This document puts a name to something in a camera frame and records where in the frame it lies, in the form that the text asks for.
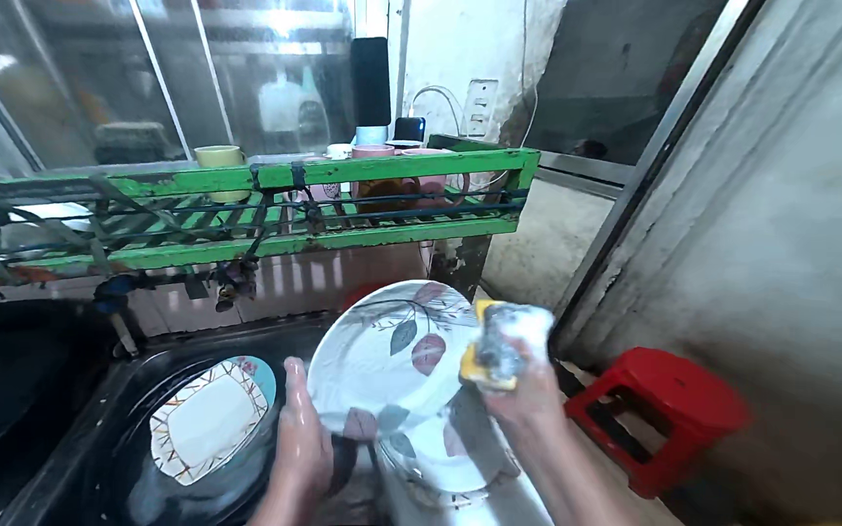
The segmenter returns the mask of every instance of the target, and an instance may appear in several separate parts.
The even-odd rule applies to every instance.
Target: yellow mug
[[[246,164],[245,153],[239,146],[203,146],[194,148],[196,162],[203,169],[217,169],[222,167],[240,167]],[[214,203],[235,203],[251,196],[249,190],[233,190],[230,192],[210,192],[207,197]]]

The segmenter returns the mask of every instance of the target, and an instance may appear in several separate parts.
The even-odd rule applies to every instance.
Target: white wall
[[[661,347],[744,395],[712,457],[744,502],[842,520],[842,1],[766,3],[585,305],[575,359]]]
[[[470,81],[495,78],[498,92],[483,140],[498,130],[521,100],[522,17],[526,0],[415,0],[411,6],[402,114],[427,85],[450,89],[464,105]],[[566,0],[528,1],[525,89],[544,73],[560,11]],[[457,135],[450,106],[437,93],[421,94],[415,116],[427,119],[427,132]]]

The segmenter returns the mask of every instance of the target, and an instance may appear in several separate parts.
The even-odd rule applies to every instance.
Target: wet hand
[[[269,486],[287,488],[292,498],[319,499],[333,476],[330,432],[320,423],[310,401],[304,362],[288,357],[285,371],[287,400],[279,416],[278,450]]]
[[[561,394],[554,369],[544,357],[535,357],[522,340],[511,341],[525,362],[511,392],[483,394],[485,406],[503,429],[535,431],[564,422]]]

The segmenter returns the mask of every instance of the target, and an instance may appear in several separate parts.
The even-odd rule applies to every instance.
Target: green metal rack
[[[186,169],[123,175],[61,175],[0,181],[0,228],[10,214],[48,228],[58,244],[3,249],[0,283],[40,282],[83,275],[295,254],[347,247],[469,238],[516,230],[539,152],[503,149],[455,137],[429,145],[452,152],[283,165]],[[360,213],[373,198],[287,202],[283,193],[303,185],[352,183],[473,172],[505,173],[453,208]],[[246,201],[219,205],[209,192],[252,190]],[[431,195],[376,197],[405,200]],[[92,232],[15,207],[76,202],[93,213]]]

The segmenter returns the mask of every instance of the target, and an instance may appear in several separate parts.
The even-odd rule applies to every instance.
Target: forearm
[[[542,415],[503,430],[555,524],[630,526],[570,426],[563,415]]]
[[[303,526],[310,520],[313,499],[291,481],[273,479],[262,504],[246,526]]]

